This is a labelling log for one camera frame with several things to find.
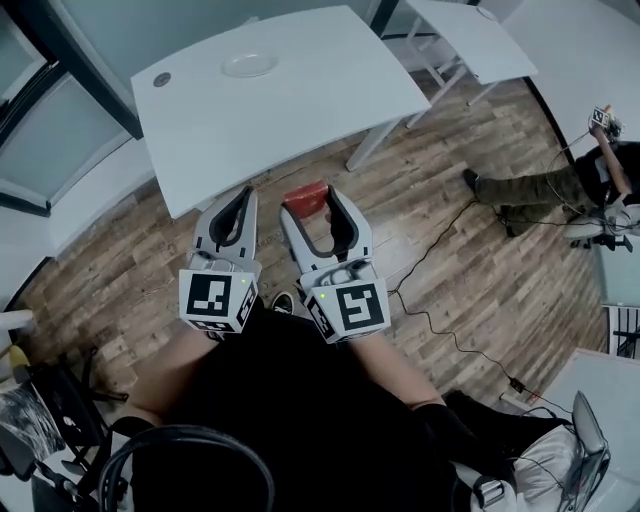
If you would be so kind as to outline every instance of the wooden floor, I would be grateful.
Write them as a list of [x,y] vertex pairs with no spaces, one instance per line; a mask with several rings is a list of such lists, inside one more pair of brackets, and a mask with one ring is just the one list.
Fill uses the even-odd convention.
[[[426,77],[417,78],[433,94]],[[460,178],[465,167],[501,178],[543,172],[558,143],[525,84],[502,84],[468,108],[478,87],[461,82],[421,125],[398,127],[357,172],[348,173],[344,163],[362,135],[254,179],[261,295],[269,300],[281,289],[293,290],[296,267],[282,244],[277,214],[283,194],[295,187],[323,179],[357,204],[373,228],[378,273],[391,289],[472,199]],[[140,365],[182,328],[177,276],[197,216],[173,221],[153,181],[49,262],[20,300],[38,319],[23,342],[32,361],[62,352],[78,361],[97,345],[101,387],[130,389]],[[554,216],[562,219],[561,212]],[[309,230],[321,238],[326,223],[313,222]],[[570,249],[553,226],[507,239],[487,206],[464,213],[402,294],[411,310],[431,312],[436,330],[454,330],[461,347],[485,351],[534,390],[545,388],[575,347],[604,347],[606,320],[589,253]],[[424,315],[404,315],[397,296],[390,307],[387,337],[441,391],[462,388],[493,402],[508,389],[495,364],[458,352],[451,336],[429,331]]]

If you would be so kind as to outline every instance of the office chair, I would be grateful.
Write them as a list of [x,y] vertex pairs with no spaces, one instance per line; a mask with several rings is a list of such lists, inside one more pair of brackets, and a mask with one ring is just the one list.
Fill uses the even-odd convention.
[[98,393],[89,387],[91,364],[97,352],[96,347],[91,348],[81,381],[65,364],[66,355],[55,365],[22,366],[14,370],[16,381],[30,382],[40,395],[60,435],[75,455],[73,461],[63,461],[63,465],[78,475],[89,469],[85,457],[92,447],[102,444],[109,429],[93,401],[125,402],[128,398],[126,394]]

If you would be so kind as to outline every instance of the black shirt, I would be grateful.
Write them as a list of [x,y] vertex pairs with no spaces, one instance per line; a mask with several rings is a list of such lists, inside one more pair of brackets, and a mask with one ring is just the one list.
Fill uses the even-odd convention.
[[[450,460],[512,479],[447,407],[412,412],[312,323],[258,314],[211,352],[169,423],[210,426],[253,448],[273,474],[274,510],[468,510]],[[137,512],[261,510],[266,496],[246,459],[199,446],[136,453],[132,487]]]
[[[611,146],[620,161],[624,173],[631,181],[635,193],[640,191],[640,142],[618,142]],[[609,192],[608,203],[613,203],[620,193],[616,189],[600,147],[594,148],[576,160],[575,169],[585,192],[596,205],[604,206]]]

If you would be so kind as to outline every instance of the black sleeve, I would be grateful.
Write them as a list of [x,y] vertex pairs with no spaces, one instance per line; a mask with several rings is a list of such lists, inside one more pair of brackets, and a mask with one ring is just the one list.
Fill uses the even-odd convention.
[[516,489],[513,466],[497,447],[482,443],[445,405],[429,404],[414,411],[431,429],[444,457],[475,469],[485,476],[504,480]]

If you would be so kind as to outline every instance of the white wall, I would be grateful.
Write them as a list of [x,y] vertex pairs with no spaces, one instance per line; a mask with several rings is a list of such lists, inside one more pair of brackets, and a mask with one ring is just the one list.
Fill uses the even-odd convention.
[[151,178],[153,167],[144,140],[130,140],[76,183],[51,209],[51,217],[0,207],[0,311],[43,258],[60,254]]
[[[526,0],[505,22],[539,70],[532,77],[567,142],[587,130],[594,106],[611,104],[640,140],[640,28],[597,0]],[[591,137],[574,157],[595,146]]]
[[52,254],[49,219],[0,207],[0,311],[42,259]]
[[153,175],[144,140],[130,140],[96,165],[51,209],[54,255]]

